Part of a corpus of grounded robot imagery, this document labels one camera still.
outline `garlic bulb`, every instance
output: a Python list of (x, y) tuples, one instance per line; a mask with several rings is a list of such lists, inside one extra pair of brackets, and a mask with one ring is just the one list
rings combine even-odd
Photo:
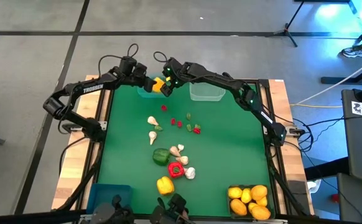
[(179, 144), (178, 146), (179, 152), (183, 151), (183, 145)]
[(150, 131), (150, 132), (149, 132), (149, 139), (150, 139), (149, 144), (152, 145), (152, 144), (154, 143), (156, 137), (157, 137), (156, 132)]
[(175, 158), (176, 161), (181, 162), (182, 165), (187, 165), (189, 162), (188, 156), (181, 156), (181, 157), (177, 157)]
[(180, 153), (179, 153), (179, 150), (177, 149), (177, 147), (175, 146), (172, 146), (170, 149), (169, 149), (170, 153), (173, 155), (173, 156), (176, 156), (176, 157), (180, 157)]
[(188, 169), (187, 169), (187, 168), (184, 168), (183, 170), (184, 170), (184, 172), (185, 172), (185, 176), (186, 176), (188, 179), (192, 180), (193, 178), (195, 178), (195, 168), (189, 167)]
[(152, 116), (148, 117), (148, 123), (153, 125), (159, 125), (156, 121), (156, 119)]

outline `green bell pepper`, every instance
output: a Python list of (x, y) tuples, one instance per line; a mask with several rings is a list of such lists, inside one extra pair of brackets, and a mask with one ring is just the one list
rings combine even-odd
[(155, 149), (152, 158), (157, 165), (166, 166), (170, 160), (170, 151), (168, 149)]

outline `concrete floor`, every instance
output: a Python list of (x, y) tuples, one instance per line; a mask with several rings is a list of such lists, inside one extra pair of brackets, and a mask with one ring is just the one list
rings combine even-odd
[[(73, 31), (83, 0), (0, 0), (0, 30)], [(288, 22), (298, 3), (290, 0), (141, 1), (95, 0), (88, 6), (83, 31), (246, 31), (272, 32)], [(290, 29), (294, 32), (362, 32), (361, 21), (347, 4), (306, 3)], [(71, 36), (0, 36), (0, 215), (11, 212), (42, 120), (42, 103), (53, 92)], [(79, 37), (65, 83), (97, 73), (104, 54), (124, 55), (131, 43), (140, 46), (136, 58), (159, 72), (152, 58), (156, 50), (207, 69), (227, 71), (235, 78), (284, 79), (289, 101), (296, 103), (324, 88), (322, 76), (347, 76), (362, 66), (362, 58), (338, 55), (353, 39), (215, 37), (215, 36), (94, 36)], [(103, 70), (117, 65), (108, 58)], [(341, 105), (338, 86), (309, 101), (313, 105)], [(293, 108), (307, 123), (341, 117), (341, 109)], [(25, 212), (50, 210), (58, 179), (58, 160), (68, 136), (52, 123)], [(314, 127), (314, 134), (326, 128)], [(309, 152), (331, 161), (346, 156), (343, 122), (329, 129)]]

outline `green vegetable piece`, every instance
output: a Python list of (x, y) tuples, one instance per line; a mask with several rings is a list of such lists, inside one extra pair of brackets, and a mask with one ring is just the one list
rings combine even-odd
[(168, 149), (155, 149), (152, 158), (159, 166), (166, 166), (170, 160), (170, 151)]
[(156, 125), (156, 126), (155, 126), (155, 131), (161, 131), (161, 130), (163, 130), (162, 127), (160, 127), (159, 125)]
[(189, 132), (192, 131), (192, 126), (191, 126), (191, 124), (187, 124), (187, 130), (188, 130)]

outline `tripod stand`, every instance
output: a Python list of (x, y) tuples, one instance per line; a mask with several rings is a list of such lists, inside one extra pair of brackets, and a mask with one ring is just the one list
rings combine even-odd
[(298, 8), (298, 9), (296, 10), (296, 12), (294, 13), (294, 15), (293, 15), (292, 19), (290, 20), (290, 22), (287, 23), (287, 24), (285, 24), (285, 28), (284, 28), (283, 30), (277, 31), (277, 32), (275, 32), (275, 33), (273, 33), (272, 35), (269, 35), (269, 36), (267, 36), (267, 37), (275, 37), (275, 36), (279, 36), (279, 35), (281, 34), (281, 35), (283, 35), (283, 36), (287, 36), (288, 38), (290, 38), (290, 40), (291, 40), (291, 41), (293, 42), (293, 44), (294, 44), (294, 47), (298, 47), (298, 46), (297, 46), (297, 43), (294, 41), (292, 35), (291, 35), (290, 32), (289, 32), (289, 27), (290, 27), (290, 25), (292, 24), (292, 22), (293, 22), (294, 18), (296, 17), (297, 13), (299, 13), (299, 11), (300, 11), (301, 7), (303, 6), (303, 4), (304, 4), (304, 1), (301, 2), (299, 8)]

